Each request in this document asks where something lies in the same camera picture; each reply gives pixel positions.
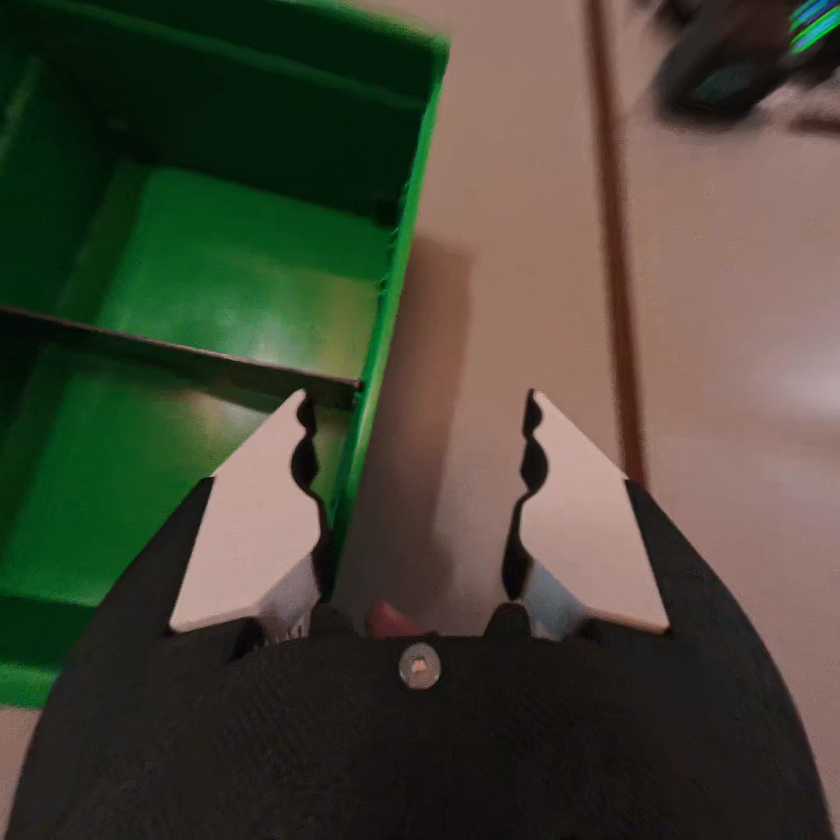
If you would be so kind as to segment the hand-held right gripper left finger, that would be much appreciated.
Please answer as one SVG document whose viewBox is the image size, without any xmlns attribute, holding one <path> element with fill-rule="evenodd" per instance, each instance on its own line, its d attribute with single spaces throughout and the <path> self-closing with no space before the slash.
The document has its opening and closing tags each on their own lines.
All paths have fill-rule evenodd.
<svg viewBox="0 0 840 840">
<path fill-rule="evenodd" d="M 308 635 L 335 570 L 327 508 L 312 489 L 316 431 L 312 397 L 297 390 L 214 471 L 173 631 L 247 618 L 271 642 Z"/>
</svg>

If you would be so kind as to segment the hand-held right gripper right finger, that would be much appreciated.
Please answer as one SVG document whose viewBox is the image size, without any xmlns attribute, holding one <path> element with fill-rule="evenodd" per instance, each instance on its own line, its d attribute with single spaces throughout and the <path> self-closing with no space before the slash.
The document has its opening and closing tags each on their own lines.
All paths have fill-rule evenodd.
<svg viewBox="0 0 840 840">
<path fill-rule="evenodd" d="M 627 476 L 541 391 L 526 398 L 520 477 L 501 562 L 532 635 L 560 641 L 595 620 L 670 628 Z"/>
</svg>

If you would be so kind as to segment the green plastic bin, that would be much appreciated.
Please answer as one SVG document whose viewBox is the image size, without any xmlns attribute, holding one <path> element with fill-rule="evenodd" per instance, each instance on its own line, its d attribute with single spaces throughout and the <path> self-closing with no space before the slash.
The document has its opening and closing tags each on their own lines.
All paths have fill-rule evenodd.
<svg viewBox="0 0 840 840">
<path fill-rule="evenodd" d="M 342 2 L 2 2 L 2 706 L 303 388 L 341 554 L 448 53 Z"/>
</svg>

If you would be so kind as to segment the dark blurred object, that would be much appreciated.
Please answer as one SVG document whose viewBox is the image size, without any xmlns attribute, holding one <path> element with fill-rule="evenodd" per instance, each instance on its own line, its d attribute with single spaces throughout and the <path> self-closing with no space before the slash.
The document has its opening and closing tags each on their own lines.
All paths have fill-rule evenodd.
<svg viewBox="0 0 840 840">
<path fill-rule="evenodd" d="M 659 107 L 734 123 L 786 85 L 814 89 L 838 72 L 838 1 L 667 1 L 656 16 L 678 38 L 654 80 Z"/>
</svg>

